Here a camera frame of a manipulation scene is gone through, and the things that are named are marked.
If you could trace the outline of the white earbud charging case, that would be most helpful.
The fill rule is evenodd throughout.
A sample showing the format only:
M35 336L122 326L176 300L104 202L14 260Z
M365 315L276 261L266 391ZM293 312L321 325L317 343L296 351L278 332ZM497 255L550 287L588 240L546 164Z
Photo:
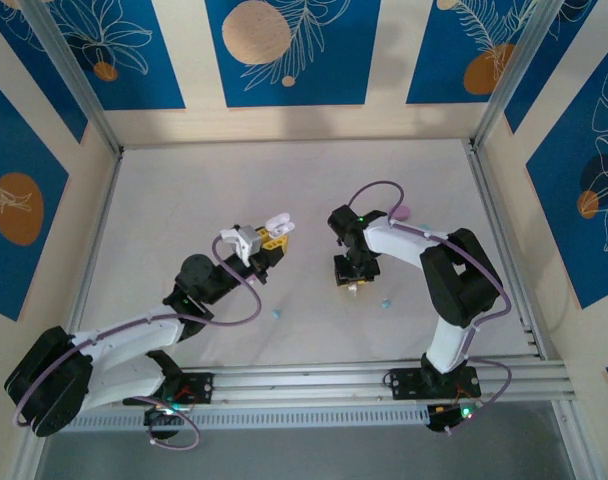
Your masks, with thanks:
M265 228L270 238L277 239L293 231L295 224L291 220L290 214L284 212L267 220Z

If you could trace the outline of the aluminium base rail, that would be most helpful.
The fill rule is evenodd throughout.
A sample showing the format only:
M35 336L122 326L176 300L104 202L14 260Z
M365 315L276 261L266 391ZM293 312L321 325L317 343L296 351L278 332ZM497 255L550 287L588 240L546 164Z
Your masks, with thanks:
M210 404L216 407L319 407L372 404L376 401L451 404L475 401L572 400L574 388L560 360L535 358L477 359L465 366L477 371L481 396L462 395L456 400L394 400L385 384L396 368L422 368L420 361L362 362L328 365L255 367L206 367L181 369L214 374ZM152 376L164 373L149 358L134 360L109 370L103 378L77 388L64 405L75 414L121 403L145 387Z

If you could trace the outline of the aluminium table side rail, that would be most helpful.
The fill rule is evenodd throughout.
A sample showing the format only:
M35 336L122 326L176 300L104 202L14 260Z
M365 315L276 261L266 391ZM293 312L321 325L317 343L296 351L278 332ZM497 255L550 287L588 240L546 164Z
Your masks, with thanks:
M79 204L80 207L75 210L79 218L85 217L90 223L84 230L83 242L77 251L77 265L74 282L71 284L66 320L60 322L63 330L69 335L75 334L83 322L90 285L96 269L122 163L123 151L120 151L111 159L102 183L98 190L93 192L91 198L94 202L93 208L83 211Z
M533 339L537 356L541 360L551 360L554 357L552 347L547 337L542 335L539 312L533 306L529 289L522 278L506 209L488 165L488 160L474 148L471 139L465 138L462 143L498 248L500 261L505 272L506 285L510 290L514 308L519 314L523 329Z

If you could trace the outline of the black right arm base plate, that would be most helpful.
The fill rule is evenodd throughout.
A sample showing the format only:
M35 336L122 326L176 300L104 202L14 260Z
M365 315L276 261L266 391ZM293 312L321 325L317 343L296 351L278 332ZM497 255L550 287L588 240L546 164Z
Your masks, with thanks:
M481 387L474 367L440 374L427 368L391 369L385 384L392 390L394 400L456 400L462 395L481 396Z

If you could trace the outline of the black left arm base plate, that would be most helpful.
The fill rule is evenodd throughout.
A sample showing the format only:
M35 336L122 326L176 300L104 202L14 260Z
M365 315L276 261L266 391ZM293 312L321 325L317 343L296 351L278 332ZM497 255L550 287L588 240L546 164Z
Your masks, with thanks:
M121 401L123 405L144 405L139 397L147 397L160 404L189 407L210 404L214 390L214 374L210 372L186 372L183 370L152 376L145 387Z

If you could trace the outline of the aluminium frame leg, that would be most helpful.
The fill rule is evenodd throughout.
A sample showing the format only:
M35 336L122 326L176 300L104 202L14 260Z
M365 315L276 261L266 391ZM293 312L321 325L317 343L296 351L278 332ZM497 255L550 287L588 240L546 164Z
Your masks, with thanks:
M45 438L36 437L30 430L22 429L6 480L35 480L45 446Z
M590 459L570 401L551 402L575 480L593 480Z

